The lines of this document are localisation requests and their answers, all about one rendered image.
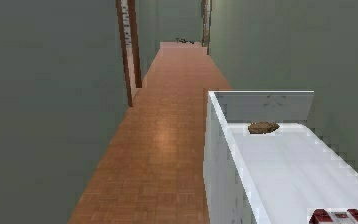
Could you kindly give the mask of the white cupboard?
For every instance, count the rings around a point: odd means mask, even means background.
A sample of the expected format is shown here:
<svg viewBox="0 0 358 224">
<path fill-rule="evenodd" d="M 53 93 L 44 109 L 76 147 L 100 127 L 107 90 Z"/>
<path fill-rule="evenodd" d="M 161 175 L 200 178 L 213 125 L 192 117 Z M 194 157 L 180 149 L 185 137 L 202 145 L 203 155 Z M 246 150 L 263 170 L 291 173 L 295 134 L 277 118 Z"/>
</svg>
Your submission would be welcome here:
<svg viewBox="0 0 358 224">
<path fill-rule="evenodd" d="M 210 91 L 203 177 L 210 224 L 308 224 L 358 209 L 358 173 L 310 128 L 311 91 Z M 257 122 L 277 123 L 250 134 Z"/>
</svg>

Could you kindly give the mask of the brown door frame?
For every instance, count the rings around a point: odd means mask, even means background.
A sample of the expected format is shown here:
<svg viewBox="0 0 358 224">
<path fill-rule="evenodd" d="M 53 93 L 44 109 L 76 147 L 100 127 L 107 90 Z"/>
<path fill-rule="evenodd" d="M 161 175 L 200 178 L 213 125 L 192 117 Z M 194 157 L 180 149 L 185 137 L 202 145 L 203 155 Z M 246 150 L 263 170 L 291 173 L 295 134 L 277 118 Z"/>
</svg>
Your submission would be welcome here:
<svg viewBox="0 0 358 224">
<path fill-rule="evenodd" d="M 206 48 L 206 53 L 209 53 L 212 0 L 202 0 L 202 6 L 203 6 L 202 46 Z"/>
</svg>

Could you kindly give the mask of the red and white toaster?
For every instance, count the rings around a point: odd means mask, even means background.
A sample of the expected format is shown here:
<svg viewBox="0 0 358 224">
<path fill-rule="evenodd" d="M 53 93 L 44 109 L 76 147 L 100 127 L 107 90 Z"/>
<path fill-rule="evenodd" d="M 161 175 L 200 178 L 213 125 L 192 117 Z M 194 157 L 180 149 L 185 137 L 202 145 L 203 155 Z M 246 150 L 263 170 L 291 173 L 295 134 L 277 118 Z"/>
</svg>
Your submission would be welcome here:
<svg viewBox="0 0 358 224">
<path fill-rule="evenodd" d="M 316 209 L 308 224 L 358 224 L 358 209 L 347 209 L 346 211 Z"/>
</svg>

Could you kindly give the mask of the brown lump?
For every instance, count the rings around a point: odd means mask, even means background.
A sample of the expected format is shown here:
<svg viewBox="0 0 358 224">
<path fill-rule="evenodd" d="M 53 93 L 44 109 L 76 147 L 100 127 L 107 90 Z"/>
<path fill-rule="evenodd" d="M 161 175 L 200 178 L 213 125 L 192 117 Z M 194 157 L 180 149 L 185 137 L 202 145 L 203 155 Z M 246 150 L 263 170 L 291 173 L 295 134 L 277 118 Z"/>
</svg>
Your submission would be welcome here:
<svg viewBox="0 0 358 224">
<path fill-rule="evenodd" d="M 251 123 L 248 126 L 248 131 L 250 134 L 267 134 L 267 133 L 274 132 L 279 128 L 280 126 L 277 123 L 257 122 L 257 123 Z"/>
</svg>

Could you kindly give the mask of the brown room door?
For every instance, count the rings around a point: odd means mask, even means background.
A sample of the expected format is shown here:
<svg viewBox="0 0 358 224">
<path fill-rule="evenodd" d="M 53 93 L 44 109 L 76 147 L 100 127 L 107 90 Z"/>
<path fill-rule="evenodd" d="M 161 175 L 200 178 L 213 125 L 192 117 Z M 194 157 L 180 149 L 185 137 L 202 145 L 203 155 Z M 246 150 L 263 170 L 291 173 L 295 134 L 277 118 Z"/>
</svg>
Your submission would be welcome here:
<svg viewBox="0 0 358 224">
<path fill-rule="evenodd" d="M 115 0 L 126 83 L 127 103 L 133 106 L 142 88 L 135 0 Z"/>
</svg>

